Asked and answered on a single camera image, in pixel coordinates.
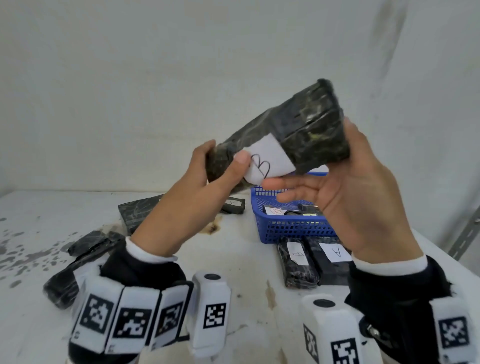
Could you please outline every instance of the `finger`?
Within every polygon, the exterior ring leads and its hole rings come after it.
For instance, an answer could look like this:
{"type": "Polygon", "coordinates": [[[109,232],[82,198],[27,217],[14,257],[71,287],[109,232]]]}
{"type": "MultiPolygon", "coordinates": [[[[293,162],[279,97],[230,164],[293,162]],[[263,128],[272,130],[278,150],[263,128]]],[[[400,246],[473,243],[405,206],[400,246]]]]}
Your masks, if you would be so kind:
{"type": "Polygon", "coordinates": [[[231,190],[242,180],[250,167],[250,153],[246,150],[238,152],[233,161],[228,166],[223,175],[208,186],[220,191],[226,197],[230,195],[231,190]]]}
{"type": "Polygon", "coordinates": [[[264,190],[284,190],[300,186],[320,189],[325,183],[326,176],[313,176],[304,174],[302,176],[285,176],[280,178],[267,178],[262,183],[264,190]]]}
{"type": "Polygon", "coordinates": [[[205,156],[215,147],[215,145],[215,140],[209,140],[208,142],[203,143],[201,146],[196,147],[192,153],[192,159],[190,161],[189,168],[205,169],[205,156]]]}
{"type": "Polygon", "coordinates": [[[315,203],[317,200],[318,191],[310,187],[297,187],[293,190],[288,190],[278,194],[276,200],[280,203],[287,204],[296,200],[305,200],[315,203]]]}
{"type": "Polygon", "coordinates": [[[365,134],[361,133],[358,127],[345,118],[344,122],[345,137],[350,145],[350,161],[354,167],[373,166],[378,162],[372,147],[365,134]]]}

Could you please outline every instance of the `white paper label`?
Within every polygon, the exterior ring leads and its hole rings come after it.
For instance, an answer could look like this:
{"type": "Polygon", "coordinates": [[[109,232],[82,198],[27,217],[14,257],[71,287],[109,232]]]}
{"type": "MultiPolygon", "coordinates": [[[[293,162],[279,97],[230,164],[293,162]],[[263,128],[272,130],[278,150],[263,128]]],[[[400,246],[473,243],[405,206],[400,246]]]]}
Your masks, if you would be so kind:
{"type": "Polygon", "coordinates": [[[241,201],[236,200],[227,200],[225,203],[232,206],[241,206],[241,201]]]}
{"type": "Polygon", "coordinates": [[[325,252],[328,260],[332,263],[351,262],[352,257],[345,248],[340,244],[325,244],[319,243],[322,250],[325,252]]]}
{"type": "Polygon", "coordinates": [[[251,184],[258,186],[267,177],[281,177],[295,171],[295,166],[272,134],[264,136],[244,150],[252,156],[250,169],[245,175],[251,184]]]}
{"type": "Polygon", "coordinates": [[[265,213],[267,215],[284,215],[286,212],[286,210],[282,210],[276,207],[267,207],[267,206],[264,206],[264,207],[265,207],[265,213]]]}
{"type": "Polygon", "coordinates": [[[77,281],[78,287],[81,287],[83,285],[83,283],[85,282],[85,279],[87,279],[87,277],[90,274],[98,275],[98,271],[93,268],[104,265],[105,262],[108,260],[109,256],[110,255],[106,253],[103,256],[101,256],[99,259],[93,262],[87,263],[84,266],[81,266],[80,268],[74,270],[73,275],[75,276],[75,280],[77,281]]]}
{"type": "Polygon", "coordinates": [[[288,254],[290,254],[290,259],[297,263],[299,266],[307,266],[308,260],[303,251],[303,246],[298,242],[288,242],[287,243],[288,254]]]}

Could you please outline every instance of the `basket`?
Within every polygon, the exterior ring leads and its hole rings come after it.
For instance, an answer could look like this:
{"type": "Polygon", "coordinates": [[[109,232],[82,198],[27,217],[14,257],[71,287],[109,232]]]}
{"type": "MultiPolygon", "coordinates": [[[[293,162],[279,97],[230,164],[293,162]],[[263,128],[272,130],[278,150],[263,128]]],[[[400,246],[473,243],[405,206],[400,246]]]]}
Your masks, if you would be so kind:
{"type": "MultiPolygon", "coordinates": [[[[327,173],[310,172],[314,176],[326,176],[327,173]]],[[[301,238],[310,236],[336,236],[324,216],[272,216],[263,212],[264,205],[272,205],[283,209],[291,209],[299,203],[313,205],[311,202],[299,200],[288,204],[281,204],[276,200],[276,195],[285,190],[264,191],[262,187],[253,187],[252,209],[257,220],[257,229],[260,241],[264,244],[276,243],[283,236],[301,238]]]]}

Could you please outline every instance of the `tabletop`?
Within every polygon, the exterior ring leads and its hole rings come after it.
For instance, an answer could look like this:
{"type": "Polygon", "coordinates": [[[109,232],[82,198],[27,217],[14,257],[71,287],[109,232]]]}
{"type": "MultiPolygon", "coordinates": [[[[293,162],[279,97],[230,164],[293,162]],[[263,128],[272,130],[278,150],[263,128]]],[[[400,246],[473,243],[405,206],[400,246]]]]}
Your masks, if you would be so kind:
{"type": "MultiPolygon", "coordinates": [[[[70,310],[56,308],[43,284],[74,258],[65,247],[93,230],[125,233],[117,206],[155,193],[17,191],[0,199],[0,356],[9,364],[64,363],[70,310]]],[[[187,278],[198,270],[223,274],[232,288],[228,336],[217,356],[194,359],[186,343],[143,352],[140,363],[301,363],[304,340],[299,319],[302,296],[330,293],[343,300],[347,287],[287,289],[274,245],[259,240],[247,200],[244,215],[222,215],[214,234],[198,234],[177,256],[187,278]]],[[[415,232],[422,249],[462,287],[480,327],[480,278],[415,232]]],[[[366,346],[378,355],[374,343],[366,346]]]]}

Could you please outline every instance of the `fingernail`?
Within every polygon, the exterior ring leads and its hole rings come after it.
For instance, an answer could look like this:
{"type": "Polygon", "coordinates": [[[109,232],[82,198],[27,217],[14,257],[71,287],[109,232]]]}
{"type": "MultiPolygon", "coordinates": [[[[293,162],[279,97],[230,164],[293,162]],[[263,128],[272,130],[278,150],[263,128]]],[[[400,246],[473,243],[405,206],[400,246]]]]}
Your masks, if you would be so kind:
{"type": "Polygon", "coordinates": [[[241,150],[235,155],[234,159],[240,164],[248,164],[250,163],[250,153],[246,150],[241,150]]]}

